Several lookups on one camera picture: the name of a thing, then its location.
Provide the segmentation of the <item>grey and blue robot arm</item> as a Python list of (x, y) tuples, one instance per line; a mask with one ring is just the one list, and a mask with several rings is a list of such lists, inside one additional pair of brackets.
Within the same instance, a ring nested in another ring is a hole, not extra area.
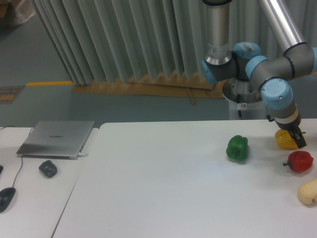
[(289, 132), (298, 148), (306, 146), (299, 125), (301, 117), (293, 98), (289, 80), (309, 75), (317, 70), (317, 50), (304, 40), (290, 12), (282, 0), (261, 0), (259, 5), (273, 31), (283, 56), (268, 60), (265, 56), (239, 56), (230, 51), (229, 0), (205, 0), (208, 24), (208, 52), (201, 61), (209, 83), (246, 76), (259, 93), (274, 121)]

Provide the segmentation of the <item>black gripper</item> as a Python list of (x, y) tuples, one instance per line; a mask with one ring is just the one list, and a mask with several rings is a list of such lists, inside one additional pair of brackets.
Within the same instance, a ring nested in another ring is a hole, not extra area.
[(295, 141), (299, 149), (307, 145), (305, 138), (303, 136), (304, 133), (299, 128), (299, 125), (301, 122), (300, 116), (297, 116), (295, 119), (290, 119), (290, 120), (287, 118), (284, 118), (284, 119), (275, 118), (274, 120), (276, 124), (279, 126), (279, 128), (288, 131), (291, 138)]

